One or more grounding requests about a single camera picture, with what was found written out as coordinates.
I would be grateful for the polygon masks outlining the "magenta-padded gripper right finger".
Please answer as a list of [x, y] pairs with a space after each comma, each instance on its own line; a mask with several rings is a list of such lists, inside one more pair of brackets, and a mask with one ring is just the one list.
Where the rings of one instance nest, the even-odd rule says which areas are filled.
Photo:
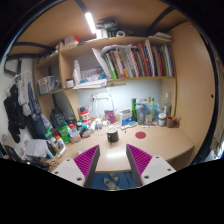
[[133, 145], [126, 145], [126, 155], [136, 187], [148, 185], [175, 172], [160, 155], [151, 156]]

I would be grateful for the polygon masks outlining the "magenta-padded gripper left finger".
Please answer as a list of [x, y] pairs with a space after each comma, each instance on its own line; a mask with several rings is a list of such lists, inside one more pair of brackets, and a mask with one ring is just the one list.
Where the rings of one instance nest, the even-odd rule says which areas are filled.
[[53, 174], [76, 185], [91, 188], [99, 156], [100, 147], [96, 145], [74, 159], [66, 158]]

